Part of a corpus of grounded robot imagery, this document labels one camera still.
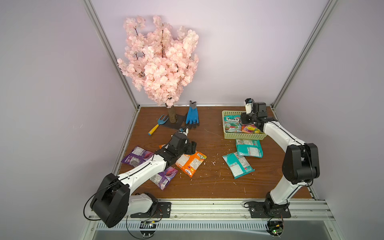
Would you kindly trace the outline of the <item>teal candy bag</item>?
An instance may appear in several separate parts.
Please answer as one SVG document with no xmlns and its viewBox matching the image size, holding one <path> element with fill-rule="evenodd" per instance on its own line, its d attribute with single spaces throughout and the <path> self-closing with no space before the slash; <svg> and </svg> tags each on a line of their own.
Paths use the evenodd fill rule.
<svg viewBox="0 0 384 240">
<path fill-rule="evenodd" d="M 230 168 L 235 179 L 253 173 L 254 168 L 249 164 L 244 156 L 238 155 L 238 153 L 231 153 L 222 156 L 228 167 Z"/>
<path fill-rule="evenodd" d="M 262 158 L 264 156 L 259 140 L 236 140 L 239 156 Z"/>
<path fill-rule="evenodd" d="M 226 133 L 241 133 L 240 116 L 224 116 L 224 128 Z"/>
</svg>

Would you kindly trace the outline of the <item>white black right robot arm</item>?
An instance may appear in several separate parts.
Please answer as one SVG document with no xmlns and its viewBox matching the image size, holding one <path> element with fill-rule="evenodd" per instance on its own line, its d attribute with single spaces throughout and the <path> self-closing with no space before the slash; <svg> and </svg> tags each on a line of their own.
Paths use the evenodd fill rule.
<svg viewBox="0 0 384 240">
<path fill-rule="evenodd" d="M 288 211 L 290 198 L 300 188 L 310 187 L 314 179 L 320 176 L 318 147 L 298 139 L 275 118 L 269 117 L 266 103 L 248 98 L 245 100 L 245 108 L 246 112 L 241 114 L 240 124 L 255 125 L 285 152 L 281 180 L 267 193 L 263 203 L 250 205 L 252 209 L 262 211 L 269 217 L 277 217 Z"/>
</svg>

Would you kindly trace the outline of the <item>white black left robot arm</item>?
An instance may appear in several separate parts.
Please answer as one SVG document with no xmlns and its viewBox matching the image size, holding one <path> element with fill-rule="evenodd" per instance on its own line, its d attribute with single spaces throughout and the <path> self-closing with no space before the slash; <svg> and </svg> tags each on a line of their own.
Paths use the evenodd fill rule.
<svg viewBox="0 0 384 240">
<path fill-rule="evenodd" d="M 84 218 L 102 221 L 112 228 L 127 215 L 154 216 L 158 199 L 151 194 L 133 196 L 132 193 L 150 178 L 174 165 L 183 155 L 194 154 L 196 146 L 196 142 L 189 140 L 187 132 L 176 132 L 149 160 L 117 176 L 113 173 L 106 175 L 98 190 L 86 201 Z"/>
</svg>

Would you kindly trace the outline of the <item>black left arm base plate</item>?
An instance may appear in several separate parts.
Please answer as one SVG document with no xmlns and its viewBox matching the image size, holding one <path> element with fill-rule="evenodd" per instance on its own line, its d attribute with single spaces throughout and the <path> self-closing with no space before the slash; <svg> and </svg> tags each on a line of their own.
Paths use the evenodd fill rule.
<svg viewBox="0 0 384 240">
<path fill-rule="evenodd" d="M 137 213 L 130 215 L 130 218 L 149 219 L 149 218 L 170 218 L 172 203 L 158 202 L 153 204 L 146 213 Z"/>
</svg>

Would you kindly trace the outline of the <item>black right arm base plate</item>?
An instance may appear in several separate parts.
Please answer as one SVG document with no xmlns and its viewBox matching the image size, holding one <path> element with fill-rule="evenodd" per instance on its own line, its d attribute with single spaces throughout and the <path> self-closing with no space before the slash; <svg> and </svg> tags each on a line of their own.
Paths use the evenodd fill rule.
<svg viewBox="0 0 384 240">
<path fill-rule="evenodd" d="M 248 208 L 251 218 L 291 218 L 292 215 L 289 210 L 290 204 L 276 205 L 274 203 L 266 202 L 247 202 L 244 207 Z"/>
</svg>

